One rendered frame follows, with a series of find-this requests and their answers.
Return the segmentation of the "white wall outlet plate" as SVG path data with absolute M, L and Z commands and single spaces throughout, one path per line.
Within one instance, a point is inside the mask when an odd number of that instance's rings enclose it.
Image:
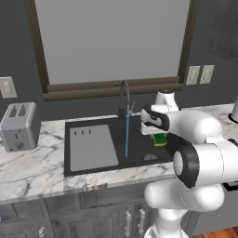
M 212 79 L 213 71 L 215 66 L 214 65 L 205 65 L 201 75 L 201 84 L 209 84 Z
M 191 86 L 191 85 L 196 85 L 198 76 L 200 72 L 200 67 L 199 66 L 190 66 L 188 75 L 187 75 L 187 80 L 186 80 L 186 85 Z

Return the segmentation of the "black sink basin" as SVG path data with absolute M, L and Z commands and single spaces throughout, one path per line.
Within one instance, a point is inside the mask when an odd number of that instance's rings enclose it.
M 70 168 L 70 129 L 75 127 L 100 125 L 107 125 L 110 129 L 112 143 L 118 159 L 118 165 L 72 172 Z M 125 119 L 118 119 L 117 117 L 115 117 L 107 119 L 67 122 L 65 124 L 64 176 L 70 177 L 129 167 L 171 162 L 173 160 L 172 156 L 176 149 L 178 149 L 180 146 L 186 145 L 187 141 L 173 134 L 167 134 L 166 139 L 167 144 L 165 146 L 155 146 L 153 138 L 150 135 L 144 136 L 141 134 L 140 117 L 138 115 L 132 116 L 129 119 L 128 156 L 126 156 Z M 146 154 L 156 155 L 157 160 L 144 161 L 144 156 Z

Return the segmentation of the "white cylinder on black base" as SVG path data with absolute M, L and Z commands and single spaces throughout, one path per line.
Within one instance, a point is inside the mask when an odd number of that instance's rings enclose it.
M 234 103 L 232 112 L 229 114 L 229 118 L 231 121 L 238 124 L 238 97 Z

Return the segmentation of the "dark wall cupboard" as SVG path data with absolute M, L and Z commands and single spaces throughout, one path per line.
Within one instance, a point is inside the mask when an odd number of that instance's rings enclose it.
M 238 0 L 217 0 L 207 48 L 238 65 Z

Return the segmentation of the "dark framed window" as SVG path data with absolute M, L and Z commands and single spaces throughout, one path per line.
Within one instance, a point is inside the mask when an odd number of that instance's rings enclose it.
M 46 101 L 180 91 L 200 0 L 24 0 Z

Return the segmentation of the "grey cupboard door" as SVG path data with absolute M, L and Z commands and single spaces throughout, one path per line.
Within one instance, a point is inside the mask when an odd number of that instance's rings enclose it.
M 126 206 L 89 209 L 78 214 L 53 218 L 56 238 L 126 238 L 126 211 L 131 214 L 132 233 L 133 209 Z
M 146 213 L 146 217 L 144 220 L 144 228 L 143 228 L 143 234 L 139 234 L 139 209 L 142 208 L 144 209 L 145 213 Z M 136 223 L 136 227 L 135 227 L 135 234 L 136 234 L 136 238 L 144 238 L 144 234 L 145 232 L 151 227 L 151 225 L 154 222 L 154 212 L 155 210 L 150 208 L 145 202 L 142 203 L 138 203 L 135 206 L 135 223 Z
M 41 227 L 46 229 L 46 238 L 51 238 L 43 219 L 0 222 L 0 238 L 40 238 Z

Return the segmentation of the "green and yellow sponge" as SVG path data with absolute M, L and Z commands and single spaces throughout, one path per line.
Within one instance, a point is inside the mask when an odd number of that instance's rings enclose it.
M 154 134 L 153 135 L 154 145 L 157 147 L 165 146 L 167 144 L 167 139 L 164 133 Z

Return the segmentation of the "grey dishwasher front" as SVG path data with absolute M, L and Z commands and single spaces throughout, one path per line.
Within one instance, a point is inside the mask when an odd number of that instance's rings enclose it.
M 191 213 L 187 226 L 189 236 L 238 226 L 238 191 L 228 192 L 224 188 L 224 193 L 224 203 L 218 210 Z

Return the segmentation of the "grey sink drain board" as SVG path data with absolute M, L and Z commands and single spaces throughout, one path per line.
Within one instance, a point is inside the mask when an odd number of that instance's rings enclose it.
M 118 165 L 109 127 L 71 128 L 70 157 L 72 172 Z

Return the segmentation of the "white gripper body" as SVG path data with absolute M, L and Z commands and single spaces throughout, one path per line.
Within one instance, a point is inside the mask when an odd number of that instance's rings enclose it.
M 140 125 L 140 132 L 143 135 L 155 135 L 155 134 L 165 134 L 166 131 L 159 129 L 154 126 L 146 126 L 145 124 Z

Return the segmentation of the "silver toaster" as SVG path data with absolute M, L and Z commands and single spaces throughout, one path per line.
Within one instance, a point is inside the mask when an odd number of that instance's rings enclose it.
M 37 147 L 41 120 L 35 102 L 9 104 L 0 122 L 0 137 L 7 152 Z

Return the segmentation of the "white wall switch plate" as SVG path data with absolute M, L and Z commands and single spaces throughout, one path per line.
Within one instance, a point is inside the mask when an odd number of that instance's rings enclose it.
M 17 92 L 11 76 L 0 77 L 0 93 L 4 99 L 14 99 Z

